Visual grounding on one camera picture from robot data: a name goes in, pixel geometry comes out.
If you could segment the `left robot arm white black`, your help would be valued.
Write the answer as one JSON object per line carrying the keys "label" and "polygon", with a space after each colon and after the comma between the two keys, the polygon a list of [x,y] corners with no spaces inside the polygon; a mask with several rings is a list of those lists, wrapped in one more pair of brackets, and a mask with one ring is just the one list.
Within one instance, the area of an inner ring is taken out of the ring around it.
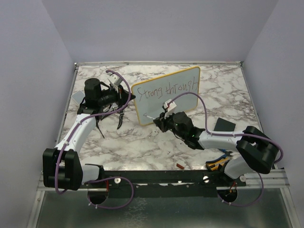
{"label": "left robot arm white black", "polygon": [[58,194],[77,190],[87,182],[96,188],[104,184],[102,167],[82,165],[78,154],[102,117],[121,113],[135,98],[130,88],[124,89],[121,85],[126,80],[120,74],[111,70],[108,73],[109,84],[97,78],[85,81],[84,98],[79,104],[74,124],[61,142],[43,152],[44,186],[54,188]]}

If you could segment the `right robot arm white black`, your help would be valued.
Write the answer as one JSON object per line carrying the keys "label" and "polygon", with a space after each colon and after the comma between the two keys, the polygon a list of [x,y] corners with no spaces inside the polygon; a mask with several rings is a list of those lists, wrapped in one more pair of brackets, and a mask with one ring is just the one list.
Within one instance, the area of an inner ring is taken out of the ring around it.
{"label": "right robot arm white black", "polygon": [[224,170],[218,174],[218,180],[224,186],[253,171],[268,174],[279,152],[279,146],[253,126],[240,132],[208,132],[207,129],[195,127],[185,112],[167,117],[161,113],[153,122],[162,132],[171,131],[180,137],[191,149],[238,152],[240,156],[228,161]]}

